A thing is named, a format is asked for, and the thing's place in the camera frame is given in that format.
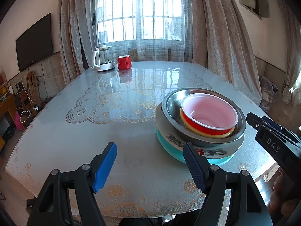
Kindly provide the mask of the person's right hand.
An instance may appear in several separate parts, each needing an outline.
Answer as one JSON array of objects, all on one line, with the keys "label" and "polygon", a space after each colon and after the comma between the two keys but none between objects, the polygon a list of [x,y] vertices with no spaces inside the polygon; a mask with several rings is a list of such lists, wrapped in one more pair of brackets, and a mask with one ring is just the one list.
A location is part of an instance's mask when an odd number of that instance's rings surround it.
[{"label": "person's right hand", "polygon": [[283,169],[279,168],[277,174],[279,176],[274,181],[273,192],[267,209],[272,217],[281,212],[285,218],[289,218],[298,205],[300,198],[298,192],[292,192],[295,183],[290,180]]}]

